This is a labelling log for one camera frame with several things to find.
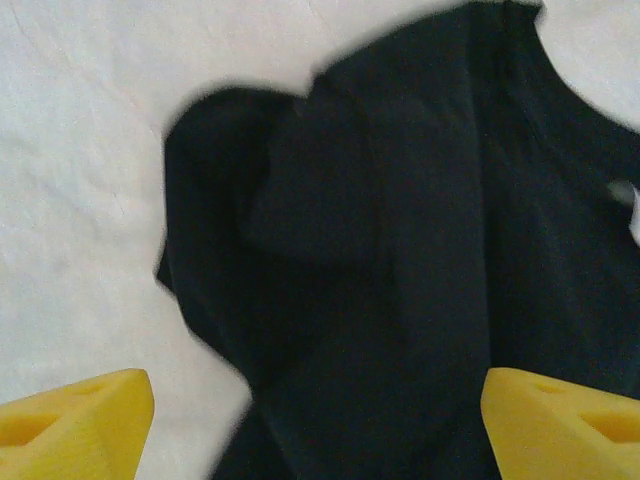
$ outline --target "wrinkled white cloth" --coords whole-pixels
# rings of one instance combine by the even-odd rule
[[[633,214],[629,223],[631,236],[640,247],[640,192],[636,188],[633,189]]]
[[[202,478],[248,392],[153,278],[163,129],[189,97],[225,81],[304,91],[336,50],[450,3],[0,2],[0,403],[144,368],[157,410],[137,478]],[[571,65],[566,48],[550,51]],[[565,70],[603,98],[632,77]]]

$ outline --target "black t-shirt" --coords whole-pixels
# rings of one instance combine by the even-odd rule
[[[640,136],[564,85],[537,7],[470,3],[166,140],[159,278],[254,404],[213,478],[497,479],[484,376],[640,398]]]

